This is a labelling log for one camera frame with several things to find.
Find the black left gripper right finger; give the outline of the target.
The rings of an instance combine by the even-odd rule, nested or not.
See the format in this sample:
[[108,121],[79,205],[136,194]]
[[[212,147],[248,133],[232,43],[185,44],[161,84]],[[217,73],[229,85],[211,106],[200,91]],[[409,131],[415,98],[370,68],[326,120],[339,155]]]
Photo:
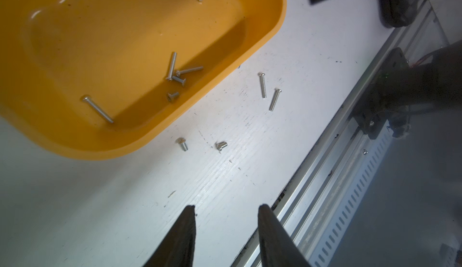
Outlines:
[[309,267],[267,204],[258,209],[259,246],[263,267]]

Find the short silver screw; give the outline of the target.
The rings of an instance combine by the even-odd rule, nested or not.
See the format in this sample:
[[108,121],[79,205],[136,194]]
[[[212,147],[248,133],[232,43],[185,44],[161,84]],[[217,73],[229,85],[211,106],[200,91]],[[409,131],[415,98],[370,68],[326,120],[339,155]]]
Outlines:
[[185,138],[178,138],[176,140],[176,142],[179,144],[179,146],[181,147],[181,149],[184,151],[184,152],[187,152],[188,151],[188,146],[186,144],[186,139]]

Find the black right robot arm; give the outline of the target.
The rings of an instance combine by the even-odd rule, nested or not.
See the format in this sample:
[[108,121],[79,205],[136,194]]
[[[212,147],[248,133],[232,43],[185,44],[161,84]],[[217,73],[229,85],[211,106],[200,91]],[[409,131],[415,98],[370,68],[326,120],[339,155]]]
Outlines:
[[[417,0],[379,0],[386,26],[409,26],[416,19]],[[395,137],[406,132],[416,111],[412,105],[431,103],[427,113],[462,105],[462,43],[457,41],[424,55],[414,66],[400,65],[404,54],[393,49],[364,95],[353,109],[353,117],[369,138],[378,137],[389,122]]]

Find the small silver screw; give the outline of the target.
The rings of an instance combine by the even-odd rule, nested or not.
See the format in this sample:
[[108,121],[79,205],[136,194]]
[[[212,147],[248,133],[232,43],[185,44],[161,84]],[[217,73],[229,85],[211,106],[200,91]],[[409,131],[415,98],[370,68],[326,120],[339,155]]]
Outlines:
[[217,150],[218,150],[219,152],[221,152],[225,147],[228,146],[228,144],[227,144],[227,142],[222,141],[222,142],[216,143],[215,146],[216,146]]

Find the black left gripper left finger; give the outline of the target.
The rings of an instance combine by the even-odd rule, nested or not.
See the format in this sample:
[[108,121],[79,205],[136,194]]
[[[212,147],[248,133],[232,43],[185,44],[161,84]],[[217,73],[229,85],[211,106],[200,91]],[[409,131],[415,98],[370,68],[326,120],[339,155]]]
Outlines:
[[144,267],[192,267],[196,241],[195,206],[188,205],[179,215]]

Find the silver screw pair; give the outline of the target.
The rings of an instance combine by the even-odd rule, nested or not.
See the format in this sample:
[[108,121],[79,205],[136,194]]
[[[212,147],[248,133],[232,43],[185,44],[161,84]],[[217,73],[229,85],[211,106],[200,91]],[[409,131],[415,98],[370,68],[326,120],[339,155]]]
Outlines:
[[267,90],[266,90],[266,84],[265,84],[265,73],[259,72],[259,82],[261,86],[261,93],[262,93],[262,98],[266,99],[267,98]]

